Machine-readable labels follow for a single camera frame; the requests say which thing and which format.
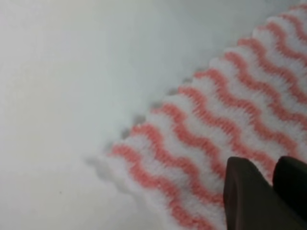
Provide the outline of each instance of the dark plastic object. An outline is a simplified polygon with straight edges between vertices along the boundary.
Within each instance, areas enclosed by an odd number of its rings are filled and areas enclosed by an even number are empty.
[[[281,157],[274,170],[273,188],[307,222],[307,164],[292,157]]]
[[[228,159],[224,205],[228,230],[307,230],[247,159]]]

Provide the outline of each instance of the wavy pink stripe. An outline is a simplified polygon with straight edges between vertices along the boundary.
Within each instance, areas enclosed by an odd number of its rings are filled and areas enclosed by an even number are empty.
[[[239,46],[248,46],[257,56],[259,66],[271,75],[277,75],[283,78],[289,85],[289,92],[300,103],[307,103],[307,95],[298,87],[298,80],[294,73],[286,67],[278,67],[268,60],[266,55],[266,48],[255,38],[243,38],[238,41]]]
[[[294,27],[297,37],[304,42],[307,42],[307,34],[304,31],[303,23],[296,17],[287,13],[282,13],[279,17],[289,21]]]
[[[305,3],[302,3],[302,4],[299,4],[297,6],[293,6],[293,7],[290,7],[291,10],[299,10],[299,9],[302,9],[302,10],[306,10],[307,11],[307,4]]]
[[[246,85],[251,90],[262,92],[272,98],[272,103],[269,104],[269,107],[279,119],[282,121],[293,121],[301,125],[303,130],[307,130],[307,117],[300,113],[291,113],[284,108],[281,103],[280,93],[270,84],[254,80],[248,73],[248,64],[239,54],[227,52],[224,57],[238,68],[238,78],[242,84]]]
[[[235,108],[244,109],[251,115],[250,124],[253,125],[254,130],[265,140],[272,140],[283,146],[288,151],[288,155],[299,158],[297,153],[297,144],[285,133],[271,131],[261,121],[261,110],[252,102],[245,99],[238,99],[231,94],[227,88],[226,77],[216,69],[209,69],[205,72],[198,72],[195,74],[196,78],[210,78],[214,81],[217,89],[216,94],[221,102],[225,105]]]
[[[173,131],[177,138],[189,145],[201,149],[205,155],[210,157],[210,166],[213,172],[224,179],[226,175],[226,165],[220,161],[220,150],[216,147],[212,141],[205,137],[198,137],[189,132],[184,123],[186,119],[185,113],[183,113],[176,105],[171,103],[165,103],[160,108],[154,109],[153,113],[163,113],[173,119]]]
[[[176,185],[166,177],[150,175],[142,167],[142,157],[135,150],[125,145],[116,145],[113,147],[111,155],[122,157],[128,163],[132,164],[129,173],[142,187],[160,190],[161,193],[169,198],[167,207],[170,209],[171,215],[179,225],[198,230],[215,229],[205,217],[193,217],[187,210],[185,210],[180,202],[180,190]]]
[[[275,35],[276,49],[288,58],[300,60],[307,66],[307,56],[301,52],[294,51],[288,47],[286,39],[287,33],[283,31],[279,24],[275,22],[269,22],[265,26],[258,27],[260,30],[268,30]]]
[[[162,162],[166,167],[181,168],[189,176],[190,186],[194,195],[203,203],[223,204],[221,194],[211,194],[200,182],[200,171],[198,167],[187,157],[174,157],[164,147],[164,138],[160,130],[149,123],[135,126],[131,131],[132,136],[145,135],[151,142],[155,152],[155,159]]]
[[[206,97],[199,90],[193,87],[180,87],[178,92],[187,96],[193,101],[195,107],[193,112],[196,114],[196,116],[198,116],[204,123],[213,127],[219,127],[227,135],[231,135],[230,144],[233,150],[238,152],[241,157],[254,159],[260,162],[268,172],[268,178],[272,179],[276,162],[271,157],[269,157],[266,152],[254,151],[246,146],[241,141],[242,131],[234,121],[225,117],[215,116],[213,113],[211,113],[206,108]]]

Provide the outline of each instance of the white countertop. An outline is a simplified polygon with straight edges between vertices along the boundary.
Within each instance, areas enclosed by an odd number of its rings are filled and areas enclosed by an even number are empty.
[[[86,159],[297,2],[2,0],[0,229],[159,229]]]

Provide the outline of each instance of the pink and white striped cloth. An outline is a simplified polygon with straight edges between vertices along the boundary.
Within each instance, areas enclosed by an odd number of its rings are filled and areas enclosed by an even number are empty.
[[[225,230],[227,159],[271,181],[283,155],[307,160],[307,4],[213,59],[102,159],[166,229]]]

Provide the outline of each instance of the textured fabric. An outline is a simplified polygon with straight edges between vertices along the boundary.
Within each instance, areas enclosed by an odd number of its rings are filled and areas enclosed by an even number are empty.
[[[268,181],[281,156],[307,160],[307,5],[267,20],[213,59],[101,158],[167,229],[224,230],[230,156]]]

